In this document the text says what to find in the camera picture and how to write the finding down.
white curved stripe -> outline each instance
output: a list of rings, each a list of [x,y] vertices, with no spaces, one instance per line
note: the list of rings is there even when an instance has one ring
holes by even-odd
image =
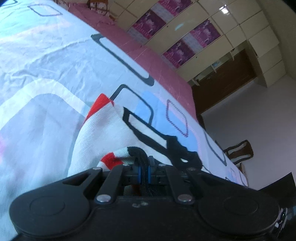
[[[61,83],[50,79],[37,79],[14,94],[0,106],[0,130],[14,117],[29,101],[38,95],[54,94],[62,98],[69,106],[86,117],[89,107],[72,94]]]

brown wooden door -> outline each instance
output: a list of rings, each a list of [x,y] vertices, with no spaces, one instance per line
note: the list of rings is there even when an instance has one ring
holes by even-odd
[[[196,115],[220,102],[256,77],[245,50],[235,55],[192,87]]]

wall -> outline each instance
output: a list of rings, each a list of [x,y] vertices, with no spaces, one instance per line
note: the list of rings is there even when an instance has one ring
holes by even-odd
[[[296,79],[296,14],[282,0],[257,0],[280,41],[287,73]]]
[[[296,177],[296,81],[285,75],[269,88],[254,82],[202,114],[209,135],[223,149],[249,140],[244,162],[251,188],[292,172]]]

red stripe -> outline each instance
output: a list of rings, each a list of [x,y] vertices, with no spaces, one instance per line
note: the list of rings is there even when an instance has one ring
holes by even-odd
[[[100,94],[99,97],[94,102],[94,104],[92,105],[91,109],[89,110],[89,113],[87,114],[87,117],[84,122],[86,122],[88,118],[90,118],[93,114],[95,114],[100,109],[102,109],[108,103],[111,103],[112,105],[114,105],[114,102],[110,100],[106,95]]]
[[[117,165],[122,165],[123,164],[123,162],[119,158],[115,157],[113,152],[110,152],[110,153],[106,154],[102,158],[101,161],[105,163],[106,167],[109,170],[112,170],[112,168],[117,166]]]

purple poster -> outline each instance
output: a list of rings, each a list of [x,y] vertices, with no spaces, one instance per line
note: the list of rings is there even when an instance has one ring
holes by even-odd
[[[208,19],[190,31],[190,34],[203,48],[207,47],[210,43],[220,37],[219,32]]]
[[[133,25],[133,28],[136,29],[139,33],[141,33],[146,39],[150,39],[165,24],[165,21],[158,17],[153,11],[148,10]]]
[[[191,0],[159,0],[158,3],[174,17],[192,4]]]
[[[195,53],[182,40],[176,42],[163,54],[163,56],[176,68],[179,68],[194,55]]]

